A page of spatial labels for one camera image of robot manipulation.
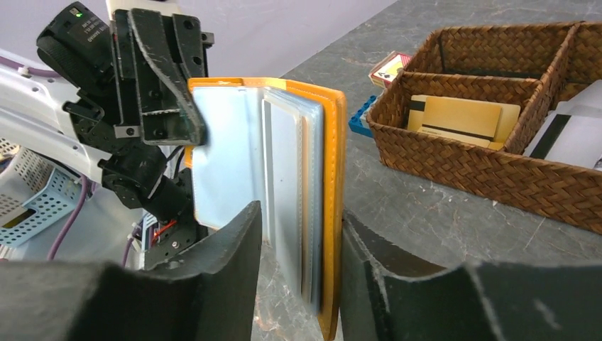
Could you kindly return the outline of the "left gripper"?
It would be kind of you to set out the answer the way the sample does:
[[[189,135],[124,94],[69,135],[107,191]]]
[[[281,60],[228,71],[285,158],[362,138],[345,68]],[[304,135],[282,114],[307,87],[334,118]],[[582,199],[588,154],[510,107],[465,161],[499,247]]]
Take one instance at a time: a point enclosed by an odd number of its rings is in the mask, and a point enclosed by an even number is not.
[[[113,155],[136,144],[199,146],[207,125],[188,87],[208,75],[214,35],[175,1],[108,1],[103,21],[82,2],[37,37],[40,59],[77,88],[65,104],[78,139]]]

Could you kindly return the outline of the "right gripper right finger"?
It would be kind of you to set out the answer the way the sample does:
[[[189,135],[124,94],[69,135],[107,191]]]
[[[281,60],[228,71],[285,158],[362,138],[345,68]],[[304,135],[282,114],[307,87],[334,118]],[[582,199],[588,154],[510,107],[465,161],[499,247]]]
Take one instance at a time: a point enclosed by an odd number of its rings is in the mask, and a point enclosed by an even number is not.
[[[421,259],[345,212],[346,340],[600,340],[601,263]]]

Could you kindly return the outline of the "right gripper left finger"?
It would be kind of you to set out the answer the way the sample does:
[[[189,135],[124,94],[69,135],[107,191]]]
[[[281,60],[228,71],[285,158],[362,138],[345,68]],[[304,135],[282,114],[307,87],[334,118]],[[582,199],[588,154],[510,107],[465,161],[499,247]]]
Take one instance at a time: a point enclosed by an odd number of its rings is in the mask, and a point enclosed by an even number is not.
[[[149,271],[1,263],[2,340],[249,340],[261,204]]]

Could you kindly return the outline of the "yellow leather card holder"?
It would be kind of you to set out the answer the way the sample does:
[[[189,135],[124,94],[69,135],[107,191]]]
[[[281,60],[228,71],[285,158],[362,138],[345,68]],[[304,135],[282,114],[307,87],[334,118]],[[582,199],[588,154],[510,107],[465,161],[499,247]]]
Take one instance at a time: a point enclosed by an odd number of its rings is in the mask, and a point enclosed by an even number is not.
[[[342,91],[275,77],[188,82],[208,141],[190,146],[195,217],[222,229],[261,203],[262,237],[291,290],[317,317],[325,340],[339,318],[346,164]]]

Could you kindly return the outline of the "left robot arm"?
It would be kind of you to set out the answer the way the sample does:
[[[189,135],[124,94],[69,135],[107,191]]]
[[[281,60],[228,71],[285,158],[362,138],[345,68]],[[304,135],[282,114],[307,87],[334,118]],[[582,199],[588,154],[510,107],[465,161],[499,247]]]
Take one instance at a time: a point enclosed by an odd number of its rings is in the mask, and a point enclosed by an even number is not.
[[[189,80],[208,75],[214,34],[175,1],[108,1],[107,20],[73,1],[35,40],[46,69],[1,52],[1,136],[111,190],[162,222],[191,222],[190,192],[163,146],[202,146]]]

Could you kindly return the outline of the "gold VIP cards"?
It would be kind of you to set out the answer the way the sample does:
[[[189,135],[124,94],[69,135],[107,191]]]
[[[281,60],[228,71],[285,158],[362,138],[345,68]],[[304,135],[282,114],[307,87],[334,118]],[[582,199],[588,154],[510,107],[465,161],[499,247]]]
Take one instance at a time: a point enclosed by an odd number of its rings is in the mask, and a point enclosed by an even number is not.
[[[497,151],[504,146],[520,112],[516,104],[414,95],[407,130]]]

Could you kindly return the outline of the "silver cards pile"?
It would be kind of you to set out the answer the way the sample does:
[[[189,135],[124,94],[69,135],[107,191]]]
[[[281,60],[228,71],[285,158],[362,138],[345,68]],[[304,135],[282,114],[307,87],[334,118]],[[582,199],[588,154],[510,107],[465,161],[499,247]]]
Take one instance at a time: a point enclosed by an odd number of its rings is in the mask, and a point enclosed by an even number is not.
[[[550,111],[524,156],[601,170],[601,81]]]

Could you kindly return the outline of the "pink card box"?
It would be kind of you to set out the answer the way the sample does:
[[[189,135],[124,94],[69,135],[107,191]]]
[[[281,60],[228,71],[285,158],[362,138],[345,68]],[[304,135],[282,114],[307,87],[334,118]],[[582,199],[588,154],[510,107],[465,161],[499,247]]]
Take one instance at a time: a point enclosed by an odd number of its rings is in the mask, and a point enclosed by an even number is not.
[[[368,74],[368,78],[374,85],[387,88],[397,77],[399,70],[402,70],[411,59],[411,55],[392,51],[383,60],[373,66]]]

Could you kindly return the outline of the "perforated plastic crate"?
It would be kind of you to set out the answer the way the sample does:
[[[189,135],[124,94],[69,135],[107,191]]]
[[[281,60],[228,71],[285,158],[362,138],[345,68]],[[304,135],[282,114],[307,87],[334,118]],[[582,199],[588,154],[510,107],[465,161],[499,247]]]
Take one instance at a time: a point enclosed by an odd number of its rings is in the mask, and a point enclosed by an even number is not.
[[[27,242],[73,211],[81,194],[72,174],[1,139],[1,245]]]

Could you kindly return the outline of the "blue toy brick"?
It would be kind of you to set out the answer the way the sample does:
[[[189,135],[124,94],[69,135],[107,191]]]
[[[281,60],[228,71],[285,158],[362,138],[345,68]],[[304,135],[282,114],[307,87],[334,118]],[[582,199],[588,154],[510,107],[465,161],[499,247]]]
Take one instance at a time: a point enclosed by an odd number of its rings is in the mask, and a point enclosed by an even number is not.
[[[350,130],[352,130],[356,134],[366,136],[371,139],[373,138],[373,134],[369,128],[366,117],[376,100],[377,96],[371,95],[364,102],[364,104],[356,111],[356,113],[352,115],[352,117],[348,121]]]

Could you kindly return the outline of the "brown woven basket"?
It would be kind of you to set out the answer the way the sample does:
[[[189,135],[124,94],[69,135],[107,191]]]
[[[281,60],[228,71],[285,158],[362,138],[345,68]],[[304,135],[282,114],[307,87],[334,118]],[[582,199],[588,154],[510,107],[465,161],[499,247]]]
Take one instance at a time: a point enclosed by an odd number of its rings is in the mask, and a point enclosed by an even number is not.
[[[601,24],[434,31],[367,113],[383,164],[601,231],[601,123],[561,106],[601,84]]]

